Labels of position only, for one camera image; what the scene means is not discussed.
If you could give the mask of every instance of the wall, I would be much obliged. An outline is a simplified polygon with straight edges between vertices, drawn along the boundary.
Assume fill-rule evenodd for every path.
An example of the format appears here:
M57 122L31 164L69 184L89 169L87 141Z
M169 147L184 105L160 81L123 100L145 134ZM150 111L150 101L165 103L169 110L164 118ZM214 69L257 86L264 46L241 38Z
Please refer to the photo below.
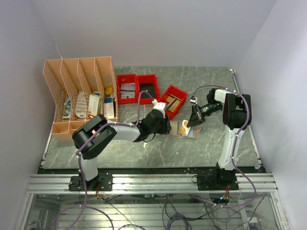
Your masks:
M1 229L13 229L50 132L54 102L42 74L47 58L59 56L34 4L0 1Z
M306 229L307 1L276 2L237 69L252 96L252 129L292 229Z
M237 68L276 0L33 0L64 58Z

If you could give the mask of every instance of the red tray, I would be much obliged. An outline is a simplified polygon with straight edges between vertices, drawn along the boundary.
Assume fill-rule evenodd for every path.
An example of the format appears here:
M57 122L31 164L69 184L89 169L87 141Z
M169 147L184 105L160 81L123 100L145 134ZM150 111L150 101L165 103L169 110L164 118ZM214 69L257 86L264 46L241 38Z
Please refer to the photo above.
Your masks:
M168 104L168 102L166 101L166 98L169 95L174 95L175 97L181 99L178 107L174 110L174 112L172 113L171 111L169 111L168 109L165 111L166 115L169 115L169 119L173 120L174 116L178 113L180 107L186 102L187 96L188 94L178 88L176 88L173 85L170 85L167 90L163 93L162 97L159 99L159 102L165 102L166 104Z
M138 81L139 81L139 89L141 92L141 85L142 84L147 84L147 83L151 83L153 84L154 87L154 92L156 97L154 97L154 99L158 100L160 97L160 89L158 86L158 80L155 74L147 74L147 75L138 75ZM153 101L151 98L148 99L142 99L141 98L141 104L151 104Z
M134 98L120 98L120 85L123 83L132 83L135 84L135 97ZM122 74L117 75L117 99L118 104L129 104L129 103L137 103L140 94L139 81L135 73L133 74Z

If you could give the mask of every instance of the table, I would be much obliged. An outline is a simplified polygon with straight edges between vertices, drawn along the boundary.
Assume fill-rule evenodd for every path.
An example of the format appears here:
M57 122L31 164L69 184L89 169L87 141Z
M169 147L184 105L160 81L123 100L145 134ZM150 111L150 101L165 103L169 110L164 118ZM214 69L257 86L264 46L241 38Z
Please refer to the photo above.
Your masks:
M116 74L156 74L160 95L170 84L187 92L188 98L180 108L175 120L188 120L191 114L189 98L194 90L205 84L216 84L235 89L234 80L228 68L207 67L114 67ZM197 96L199 104L206 104L208 89L201 89ZM153 105L141 105L141 118L151 111ZM137 119L137 104L119 106L120 122ZM220 158L224 144L225 125L222 111L206 118L200 125L196 139L173 138L156 135L144 145L114 140L98 156L98 168L169 168L169 167L214 167ZM51 137L44 169L77 169L76 148L73 141L60 142ZM249 129L242 137L237 156L238 166L257 166L257 154Z

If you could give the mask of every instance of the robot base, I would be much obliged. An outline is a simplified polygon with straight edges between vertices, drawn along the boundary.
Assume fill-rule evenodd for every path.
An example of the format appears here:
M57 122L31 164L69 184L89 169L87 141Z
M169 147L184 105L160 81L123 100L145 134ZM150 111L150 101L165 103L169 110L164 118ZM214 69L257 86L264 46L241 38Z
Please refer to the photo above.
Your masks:
M99 172L98 176L87 182L88 191L96 191L100 185L100 191L112 191L113 176L108 172ZM79 192L84 191L84 184L81 176L72 176L69 184L69 191Z
M221 169L218 163L212 174L197 175L197 185L199 191L225 190L227 185L230 190L239 189L236 183L236 171Z

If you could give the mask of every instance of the purple cable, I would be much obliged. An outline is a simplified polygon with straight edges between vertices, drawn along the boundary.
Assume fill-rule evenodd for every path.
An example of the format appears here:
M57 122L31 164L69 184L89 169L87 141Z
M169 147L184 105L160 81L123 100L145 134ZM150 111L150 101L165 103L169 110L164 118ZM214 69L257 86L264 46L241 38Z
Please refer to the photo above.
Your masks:
M78 215L78 217L76 218L76 220L71 224L69 225L67 228L65 228L64 230L69 230L71 229L76 223L77 221L79 220L80 216L83 214L85 208L91 208L91 209L94 209L96 211L99 211L101 212L102 214L104 214L111 222L112 224L112 228L114 229L114 226L113 226L113 223L112 223L112 220L110 219L110 217L104 213L103 211L97 209L97 208L94 208L94 207L90 207L90 206L87 206L86 203L87 203L87 187L86 187L86 180L85 180L85 177L84 177L84 173L82 171L82 166L81 166L81 157L82 157L82 154L81 154L81 151L87 146L88 143L90 143L96 136L98 133L100 133L105 127L107 126L127 126L127 127L136 127L138 124L139 124L139 121L140 121L140 103L141 103L141 96L143 93L146 93L151 99L153 99L153 97L147 92L147 91L141 91L140 92L140 95L139 95L139 99L138 99L138 119L136 121L136 124L135 125L130 125L130 124L125 124L125 123L106 123L104 124L102 127L100 127L76 152L76 155L78 157L78 165L79 165L79 172L81 174L81 177L82 177L82 181L83 181L83 184L85 185L84 186L84 191L85 191L85 200L84 200L84 204L83 204L83 207L82 207L82 210L80 212L80 214ZM53 219L53 222L52 222L52 225L53 225L53 229L54 230L57 230L56 228L56 221L57 219L60 217L60 215L69 210L69 209L72 209L72 208L78 208L78 207L81 207L81 205L77 205L77 206L72 206L72 207L69 207L69 208L66 208L62 211L60 211L56 217Z
M199 90L200 88L203 88L203 87L218 87L218 88L224 88L227 92L234 93L234 94L240 96L240 97L242 98L244 104L245 104L247 116L246 116L245 123L244 123L243 126L238 130L238 132L236 133L236 137L235 137L235 140L234 140L234 146L233 146L232 153L231 153L231 156L232 156L231 162L232 162L233 166L235 167L235 169L236 169L239 173L241 173L241 174L250 182L250 184L252 185L252 187L253 187L253 189L254 189L254 197L253 197L251 200L249 200L248 202L246 202L246 203L243 203L243 204L240 204L240 205L233 205L233 206L222 206L222 205L218 205L218 204L216 204L216 203L213 203L213 202L210 201L210 200L205 200L205 199L203 199L203 198L201 198L201 197L199 197L199 196L195 196L195 195L190 195L190 197L193 197L193 198L195 198L195 199L198 199L198 200L200 200L200 201L202 201L202 202L206 202L206 203L212 204L212 205L217 206L217 207L236 208L236 207L241 207L241 206L247 206L247 205L251 204L251 203L253 202L254 199L256 199L256 197L257 197L257 189L256 189L254 183L249 179L249 177L247 177L247 176L236 166L236 163L235 163L235 161L234 161L234 155L235 155L235 149L236 149L236 143L237 143L238 134L239 134L239 133L247 126L247 124L248 124L248 120L249 120L249 107L248 107L248 103L247 103L246 99L243 97L243 95L240 94L239 92L237 92L237 91L232 91L232 90L228 89L227 87L219 86L219 85L203 85L203 86L200 86L200 87L198 87L198 88L194 91L193 96L195 96L197 90Z

